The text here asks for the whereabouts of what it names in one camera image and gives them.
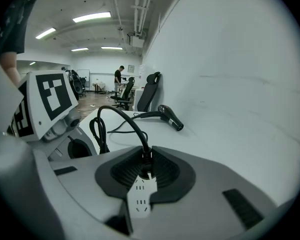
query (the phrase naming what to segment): fluorescent light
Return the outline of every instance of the fluorescent light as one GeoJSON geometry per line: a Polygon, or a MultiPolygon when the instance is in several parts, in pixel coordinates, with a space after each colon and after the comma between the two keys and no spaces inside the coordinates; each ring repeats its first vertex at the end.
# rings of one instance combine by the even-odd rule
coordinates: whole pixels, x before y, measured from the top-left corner
{"type": "Polygon", "coordinates": [[[43,32],[42,34],[38,35],[38,36],[36,37],[36,39],[43,38],[44,36],[46,36],[46,35],[48,35],[48,34],[54,32],[54,31],[56,31],[56,30],[52,27],[52,28],[50,28],[49,30],[47,30],[47,31],[43,32]]]}
{"type": "Polygon", "coordinates": [[[110,18],[110,17],[111,17],[110,12],[101,12],[101,13],[94,13],[94,14],[89,14],[78,18],[74,18],[73,21],[77,23],[77,22],[83,22],[87,20],[93,20],[99,18],[110,18]]]}
{"type": "Polygon", "coordinates": [[[76,52],[76,51],[84,51],[84,50],[89,50],[89,49],[88,48],[79,48],[79,49],[73,49],[71,51],[76,52]]]}
{"type": "Polygon", "coordinates": [[[101,47],[102,49],[122,50],[122,47],[101,47]]]}

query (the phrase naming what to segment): floor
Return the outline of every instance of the floor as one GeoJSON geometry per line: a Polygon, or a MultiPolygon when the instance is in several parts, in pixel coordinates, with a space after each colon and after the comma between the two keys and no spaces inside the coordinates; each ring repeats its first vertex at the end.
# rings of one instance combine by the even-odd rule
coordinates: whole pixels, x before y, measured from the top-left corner
{"type": "Polygon", "coordinates": [[[76,109],[81,112],[81,121],[86,118],[92,111],[100,108],[101,106],[112,106],[116,104],[112,98],[109,98],[113,94],[99,94],[95,93],[94,91],[86,91],[85,95],[86,96],[80,96],[78,100],[79,104],[78,106],[76,106],[76,109]]]}

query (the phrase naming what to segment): white power strip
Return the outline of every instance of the white power strip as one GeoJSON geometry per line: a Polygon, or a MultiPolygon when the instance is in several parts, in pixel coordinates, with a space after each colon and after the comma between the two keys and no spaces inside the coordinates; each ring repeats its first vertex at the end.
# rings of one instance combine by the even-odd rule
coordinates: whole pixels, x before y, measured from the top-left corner
{"type": "Polygon", "coordinates": [[[127,194],[127,203],[130,218],[132,219],[132,227],[134,227],[133,219],[145,218],[150,214],[150,195],[157,192],[157,180],[143,179],[136,177],[134,184],[127,194]]]}

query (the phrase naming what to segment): person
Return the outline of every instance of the person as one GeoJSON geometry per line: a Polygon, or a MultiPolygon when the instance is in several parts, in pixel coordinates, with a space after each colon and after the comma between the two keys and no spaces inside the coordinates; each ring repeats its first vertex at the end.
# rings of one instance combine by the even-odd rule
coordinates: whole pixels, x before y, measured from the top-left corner
{"type": "Polygon", "coordinates": [[[118,86],[121,85],[121,72],[125,69],[124,66],[120,66],[119,69],[117,69],[114,72],[114,91],[118,91],[118,86]]]}
{"type": "Polygon", "coordinates": [[[17,54],[25,52],[28,18],[36,0],[13,0],[0,17],[0,65],[14,85],[21,76],[17,71],[17,54]]]}

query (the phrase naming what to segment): gray robotic device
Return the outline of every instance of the gray robotic device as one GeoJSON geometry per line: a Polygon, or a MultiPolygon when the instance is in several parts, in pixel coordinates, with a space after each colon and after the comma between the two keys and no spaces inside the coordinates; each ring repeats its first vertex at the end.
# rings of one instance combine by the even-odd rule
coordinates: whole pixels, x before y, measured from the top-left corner
{"type": "Polygon", "coordinates": [[[142,146],[97,155],[62,71],[30,73],[19,90],[19,138],[0,133],[0,194],[42,239],[244,239],[283,212],[227,166],[153,146],[157,192],[134,229],[126,196],[144,177],[142,146]]]}

